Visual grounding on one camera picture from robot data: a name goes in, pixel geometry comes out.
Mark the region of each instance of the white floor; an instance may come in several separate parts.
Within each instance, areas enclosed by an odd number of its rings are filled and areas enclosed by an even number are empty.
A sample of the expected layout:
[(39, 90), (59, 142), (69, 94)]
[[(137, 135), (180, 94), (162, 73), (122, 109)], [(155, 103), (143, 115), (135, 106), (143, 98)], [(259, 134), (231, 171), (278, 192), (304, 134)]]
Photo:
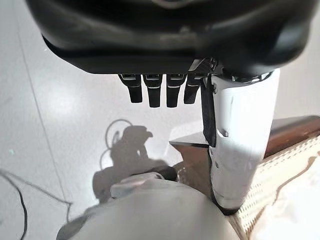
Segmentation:
[[(181, 94), (179, 107), (169, 109), (163, 94), (162, 107), (151, 109), (144, 91), (144, 103), (131, 104), (116, 75), (88, 74), (56, 57), (44, 44), (23, 0), (0, 1), (0, 33), (1, 171), (73, 202), (71, 218), (98, 203), (93, 185), (100, 191), (103, 181), (181, 161), (169, 140), (201, 129), (200, 96), (196, 104), (183, 105)], [(320, 115), (319, 42), (318, 14), (305, 52), (282, 70), (275, 118)], [(105, 133), (116, 120), (121, 121), (108, 132), (109, 145), (117, 131), (129, 126), (126, 121), (133, 126), (111, 153), (116, 155), (112, 162)], [(101, 158), (107, 171), (101, 171)], [(11, 179), (21, 189), (27, 208), (25, 239), (54, 240), (66, 221), (68, 205)], [(18, 192), (0, 177), (0, 239), (18, 240), (23, 229)]]

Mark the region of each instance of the woven basket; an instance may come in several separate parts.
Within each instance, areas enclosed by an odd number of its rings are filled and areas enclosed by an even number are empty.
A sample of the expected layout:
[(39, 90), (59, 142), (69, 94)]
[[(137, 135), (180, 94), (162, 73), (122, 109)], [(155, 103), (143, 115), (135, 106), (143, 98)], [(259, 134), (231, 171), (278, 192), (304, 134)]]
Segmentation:
[(304, 173), (318, 156), (320, 136), (302, 141), (261, 163), (240, 210), (228, 220), (241, 240), (248, 240), (264, 208), (277, 200), (280, 189)]

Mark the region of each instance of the white fabric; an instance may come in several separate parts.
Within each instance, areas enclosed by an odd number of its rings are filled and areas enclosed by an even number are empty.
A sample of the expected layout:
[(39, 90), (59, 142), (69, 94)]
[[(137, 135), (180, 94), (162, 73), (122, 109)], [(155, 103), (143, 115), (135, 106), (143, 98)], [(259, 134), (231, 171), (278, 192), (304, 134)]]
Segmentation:
[(250, 240), (320, 239), (320, 157), (279, 191), (255, 224)]
[(311, 137), (266, 158), (257, 168), (246, 200), (228, 217), (241, 240), (248, 240), (266, 206), (277, 199), (279, 190), (309, 169), (320, 151), (320, 136)]

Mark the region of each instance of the black cable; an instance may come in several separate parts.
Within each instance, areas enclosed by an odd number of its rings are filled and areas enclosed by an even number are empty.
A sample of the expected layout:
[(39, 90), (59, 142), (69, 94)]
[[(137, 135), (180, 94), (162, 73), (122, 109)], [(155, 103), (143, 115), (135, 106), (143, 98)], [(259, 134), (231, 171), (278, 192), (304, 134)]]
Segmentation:
[(7, 170), (4, 170), (4, 169), (2, 169), (2, 168), (0, 168), (0, 175), (1, 175), (2, 177), (4, 177), (7, 181), (10, 181), (10, 183), (13, 183), (13, 181), (12, 181), (8, 176), (10, 176), (10, 177), (18, 180), (19, 182), (21, 182), (21, 183), (23, 183), (23, 184), (26, 184), (26, 185), (28, 185), (28, 186), (30, 186), (30, 187), (38, 190), (39, 192), (47, 195), (49, 198), (52, 198), (52, 199), (56, 200), (56, 201), (59, 202), (59, 203), (66, 204), (66, 205), (67, 205), (67, 210), (66, 210), (66, 222), (67, 222), (67, 223), (70, 222), (70, 220), (69, 220), (69, 214), (70, 214), (70, 208), (71, 208), (73, 202), (65, 201), (65, 200), (63, 200), (63, 199), (61, 199), (61, 198), (53, 195), (52, 193), (48, 192), (47, 190), (45, 190), (45, 189), (43, 189), (43, 188), (41, 188), (41, 187), (39, 187), (39, 186), (37, 186), (37, 185), (29, 182), (29, 181), (26, 181), (26, 180), (24, 180), (22, 177), (17, 176), (17, 175), (15, 175), (14, 173), (9, 172), (9, 171), (7, 171)]
[(1, 171), (0, 171), (0, 176), (3, 177), (19, 193), (20, 202), (21, 202), (21, 205), (22, 205), (22, 208), (23, 208), (23, 214), (24, 214), (23, 233), (22, 233), (22, 235), (20, 237), (20, 240), (23, 240), (23, 239), (25, 239), (27, 231), (28, 231), (28, 211), (27, 211), (27, 207), (26, 207), (25, 202), (24, 202), (24, 197), (22, 196), (22, 193), (21, 193), (21, 190), (19, 189), (19, 187), (8, 176), (6, 176)]

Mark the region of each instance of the black strap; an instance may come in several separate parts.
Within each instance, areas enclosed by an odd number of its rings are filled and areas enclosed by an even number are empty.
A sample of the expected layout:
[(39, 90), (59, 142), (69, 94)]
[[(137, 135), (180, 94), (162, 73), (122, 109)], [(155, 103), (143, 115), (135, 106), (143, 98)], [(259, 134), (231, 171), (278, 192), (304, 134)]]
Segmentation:
[(147, 86), (148, 89), (150, 108), (160, 107), (162, 77), (162, 74), (143, 75), (144, 84)]
[(186, 74), (166, 75), (166, 106), (168, 108), (177, 107), (180, 86), (184, 84), (186, 77)]
[(201, 84), (201, 104), (202, 104), (202, 120), (203, 120), (203, 135), (211, 147), (216, 146), (216, 117), (213, 96), (213, 85), (210, 80)]
[(132, 103), (142, 103), (141, 76), (139, 74), (119, 74), (121, 82), (127, 86)]
[(188, 78), (184, 89), (184, 104), (194, 104), (197, 97), (197, 92), (200, 87), (200, 79), (195, 79), (195, 74), (188, 74)]

